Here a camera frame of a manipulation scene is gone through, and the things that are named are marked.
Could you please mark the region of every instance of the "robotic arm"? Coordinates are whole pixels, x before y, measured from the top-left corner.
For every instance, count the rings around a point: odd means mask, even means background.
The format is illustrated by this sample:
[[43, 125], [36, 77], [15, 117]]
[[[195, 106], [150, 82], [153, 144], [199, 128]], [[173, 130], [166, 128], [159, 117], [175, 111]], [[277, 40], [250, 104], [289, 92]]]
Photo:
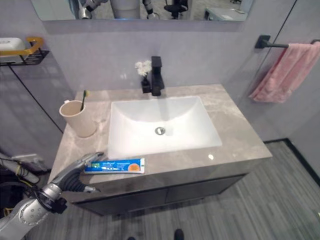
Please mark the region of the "robotic arm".
[[[101, 3], [106, 3], [108, 0], [69, 0], [71, 11], [79, 19], [91, 19], [92, 11], [100, 6]], [[140, 7], [139, 0], [110, 0], [114, 18], [116, 19], [139, 19]], [[147, 19], [158, 20], [159, 15], [154, 13], [151, 0], [142, 0], [144, 8], [147, 12]]]
[[103, 156], [103, 152], [84, 155], [62, 170], [42, 189], [34, 191], [34, 197], [20, 201], [9, 216], [0, 219], [1, 240], [21, 240], [34, 226], [41, 223], [48, 213], [62, 214], [67, 201], [60, 197], [64, 191], [99, 192], [79, 180], [85, 166]]

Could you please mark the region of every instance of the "dark gray cabinet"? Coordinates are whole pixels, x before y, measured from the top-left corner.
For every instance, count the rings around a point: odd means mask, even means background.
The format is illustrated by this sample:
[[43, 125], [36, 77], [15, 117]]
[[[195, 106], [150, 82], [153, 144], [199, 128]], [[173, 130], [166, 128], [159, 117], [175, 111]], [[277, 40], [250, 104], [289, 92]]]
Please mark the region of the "dark gray cabinet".
[[191, 182], [161, 189], [79, 202], [76, 205], [99, 215], [123, 214], [130, 211], [219, 194], [243, 178], [243, 176], [238, 175]]
[[234, 176], [169, 187], [165, 203], [180, 202], [183, 200], [219, 194], [240, 180], [242, 177], [243, 176]]
[[123, 214], [163, 205], [166, 201], [166, 194], [167, 189], [158, 189], [77, 203], [76, 205], [99, 215]]

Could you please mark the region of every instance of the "cup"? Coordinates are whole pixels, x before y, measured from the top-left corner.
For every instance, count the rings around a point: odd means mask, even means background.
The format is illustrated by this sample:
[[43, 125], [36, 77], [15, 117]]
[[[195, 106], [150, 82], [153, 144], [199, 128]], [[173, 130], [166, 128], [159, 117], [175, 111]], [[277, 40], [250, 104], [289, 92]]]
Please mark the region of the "cup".
[[81, 104], [82, 102], [78, 100], [66, 100], [60, 107], [59, 113], [79, 137], [85, 138], [94, 134], [97, 126], [86, 109], [86, 105], [80, 111]]

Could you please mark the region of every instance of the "toothpaste tube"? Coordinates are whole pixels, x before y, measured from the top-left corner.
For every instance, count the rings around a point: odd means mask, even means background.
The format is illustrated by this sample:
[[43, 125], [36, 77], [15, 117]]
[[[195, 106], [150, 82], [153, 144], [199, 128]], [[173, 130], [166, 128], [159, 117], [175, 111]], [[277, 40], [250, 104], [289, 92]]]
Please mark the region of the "toothpaste tube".
[[145, 159], [93, 161], [84, 169], [85, 174], [143, 174]]

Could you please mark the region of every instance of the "pink towel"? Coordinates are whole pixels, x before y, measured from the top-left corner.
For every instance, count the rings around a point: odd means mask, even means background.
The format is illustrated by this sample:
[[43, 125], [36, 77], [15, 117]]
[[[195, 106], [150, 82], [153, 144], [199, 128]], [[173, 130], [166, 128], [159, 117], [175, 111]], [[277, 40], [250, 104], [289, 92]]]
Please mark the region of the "pink towel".
[[257, 102], [284, 103], [305, 80], [320, 57], [320, 42], [289, 44], [249, 96]]

